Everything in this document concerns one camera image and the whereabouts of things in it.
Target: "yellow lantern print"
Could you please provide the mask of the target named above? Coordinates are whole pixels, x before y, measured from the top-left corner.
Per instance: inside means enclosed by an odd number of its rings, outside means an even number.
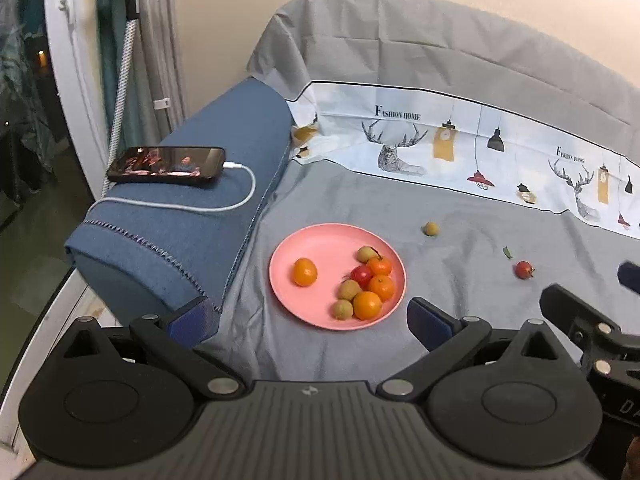
[[[436,130],[433,139],[433,158],[441,158],[453,162],[453,142],[456,138],[456,127],[451,124],[451,119],[442,123],[442,127]]]
[[[609,203],[609,170],[604,164],[598,168],[598,202]]]

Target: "smartphone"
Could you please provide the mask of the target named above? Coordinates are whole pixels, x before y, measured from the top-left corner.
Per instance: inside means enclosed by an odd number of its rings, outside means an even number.
[[[204,186],[222,171],[223,148],[200,146],[136,146],[107,170],[112,182],[161,182]]]

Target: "deer antler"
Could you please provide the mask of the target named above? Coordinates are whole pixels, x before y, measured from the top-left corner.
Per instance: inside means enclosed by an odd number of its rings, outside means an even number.
[[[556,162],[553,165],[551,165],[551,161],[549,161],[549,167],[551,168],[551,171],[553,171],[556,174],[556,176],[559,176],[561,179],[565,180],[569,186],[575,188],[574,183],[571,180],[571,177],[564,172],[564,169],[562,170],[562,173],[558,171],[558,168],[556,167],[558,165],[558,162],[560,162],[560,159],[556,160]]]
[[[382,144],[382,142],[380,142],[380,139],[382,138],[382,134],[385,132],[384,130],[382,130],[378,136],[377,139],[373,138],[373,127],[378,124],[380,122],[380,119],[374,121],[373,123],[371,123],[371,126],[367,129],[364,127],[364,121],[360,121],[360,124],[362,124],[362,131],[364,132],[364,134],[367,136],[367,140],[369,140],[369,142],[375,142],[376,144]]]
[[[424,139],[424,136],[429,131],[429,129],[427,128],[423,134],[420,134],[415,123],[414,123],[414,130],[415,130],[415,136],[413,136],[411,140],[406,140],[406,134],[405,134],[404,137],[402,138],[402,142],[398,144],[398,148],[408,148],[410,146],[414,146],[415,144],[418,144],[418,142]]]
[[[585,168],[584,166],[583,166],[583,168],[584,168],[584,171],[587,172],[587,175],[586,175],[585,178],[582,178],[582,174],[578,173],[578,179],[579,180],[578,180],[578,182],[575,183],[575,186],[574,186],[575,189],[580,189],[582,186],[586,186],[593,179],[593,173],[595,173],[595,172],[592,172],[591,176],[589,176],[589,170],[587,170],[587,168]]]

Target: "glass door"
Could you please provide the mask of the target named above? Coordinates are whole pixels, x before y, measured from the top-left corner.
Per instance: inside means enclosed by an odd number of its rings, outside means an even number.
[[[93,201],[52,72],[44,0],[0,0],[0,388],[69,276]]]

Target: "plate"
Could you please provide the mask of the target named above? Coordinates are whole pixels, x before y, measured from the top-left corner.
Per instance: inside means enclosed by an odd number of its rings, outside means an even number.
[[[382,304],[377,318],[341,321],[331,315],[331,306],[344,277],[360,265],[356,253],[362,246],[372,246],[391,260],[390,277],[396,284],[396,293]],[[291,269],[299,258],[311,259],[318,268],[318,279],[311,286],[297,286],[291,280]],[[406,289],[404,265],[391,246],[379,236],[347,224],[316,224],[289,235],[273,251],[269,279],[276,297],[290,313],[329,330],[358,330],[379,323],[400,304]]]

